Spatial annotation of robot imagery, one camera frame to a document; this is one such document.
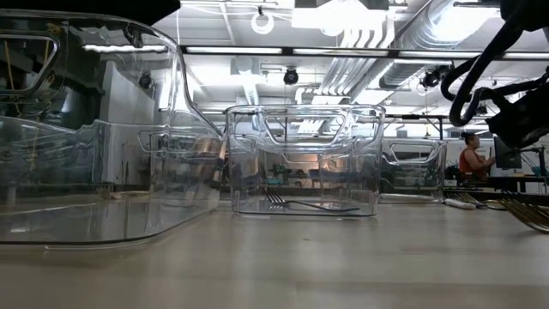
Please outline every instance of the metal fork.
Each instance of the metal fork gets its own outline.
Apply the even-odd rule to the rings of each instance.
[[[300,205],[304,205],[307,207],[311,207],[318,210],[324,210],[331,213],[346,213],[351,211],[360,210],[359,208],[350,208],[350,209],[329,209],[326,207],[318,206],[311,203],[304,203],[300,201],[286,201],[284,198],[282,198],[276,191],[270,190],[268,188],[265,188],[265,195],[267,196],[267,199],[274,205],[274,208],[269,208],[269,210],[276,211],[281,208],[290,209],[290,203],[297,203]]]
[[[455,200],[458,200],[460,202],[464,203],[471,203],[476,206],[476,208],[490,208],[485,203],[481,203],[477,201],[474,197],[469,195],[468,193],[447,193],[446,197],[453,198]]]

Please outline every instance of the ceiling light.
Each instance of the ceiling light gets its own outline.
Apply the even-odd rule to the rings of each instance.
[[[402,58],[427,58],[427,59],[452,59],[469,60],[480,55],[477,51],[400,51],[398,57]]]
[[[368,9],[358,0],[332,0],[314,9],[294,9],[292,27],[313,29],[373,29],[387,11]]]
[[[451,7],[429,27],[436,40],[461,42],[479,30],[488,18],[495,16],[497,12],[495,8]]]
[[[189,46],[185,48],[189,54],[252,54],[252,55],[281,55],[281,48],[273,47],[215,47],[215,46]]]
[[[230,68],[217,66],[195,66],[192,71],[202,86],[242,86],[245,83],[265,83],[265,76],[256,74],[231,75]]]
[[[293,54],[304,56],[330,55],[334,57],[386,58],[389,55],[389,51],[345,48],[295,48],[293,49]]]
[[[395,59],[395,64],[452,65],[451,60]]]
[[[145,45],[136,48],[132,45],[83,45],[85,51],[92,52],[167,52],[168,48],[164,45]]]
[[[348,98],[348,96],[333,96],[333,95],[315,95],[312,98],[312,105],[337,105],[341,100]]]
[[[549,52],[506,52],[502,59],[509,60],[549,60]]]
[[[179,1],[181,3],[181,6],[219,6],[221,3],[224,3],[226,6],[232,6],[232,7],[238,7],[238,6],[244,6],[249,7],[252,5],[258,5],[261,4],[263,7],[278,7],[278,2],[270,2],[270,1],[263,1],[263,0],[232,0],[232,1],[224,1],[224,0],[198,0],[198,1],[192,1],[192,0],[181,0]]]
[[[389,98],[394,91],[387,90],[364,90],[355,99],[359,104],[379,104],[379,102]]]
[[[204,115],[222,115],[223,112],[221,111],[202,111]]]

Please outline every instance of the person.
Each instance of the person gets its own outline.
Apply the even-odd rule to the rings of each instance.
[[[459,169],[460,173],[472,174],[473,177],[481,180],[488,178],[488,169],[496,162],[496,158],[486,159],[478,155],[476,150],[480,147],[480,139],[474,133],[462,133],[467,147],[460,154]]]

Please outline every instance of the transparent container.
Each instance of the transparent container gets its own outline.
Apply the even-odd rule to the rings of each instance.
[[[140,239],[217,206],[223,140],[190,104],[170,38],[0,10],[0,45],[0,242]]]
[[[441,203],[446,142],[383,139],[380,203]]]
[[[234,211],[377,213],[382,107],[235,106],[226,117]]]

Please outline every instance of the ceiling camera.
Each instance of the ceiling camera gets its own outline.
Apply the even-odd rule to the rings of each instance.
[[[488,114],[488,108],[486,105],[481,104],[479,107],[477,107],[477,115],[487,115]]]
[[[284,83],[288,86],[292,86],[298,83],[299,75],[295,68],[288,68],[284,75]]]
[[[143,89],[149,89],[153,86],[153,77],[151,77],[150,71],[144,71],[139,78],[139,86]]]
[[[448,72],[452,69],[452,66],[441,65],[434,70],[428,70],[425,73],[419,84],[425,89],[435,88],[438,84],[448,75]]]

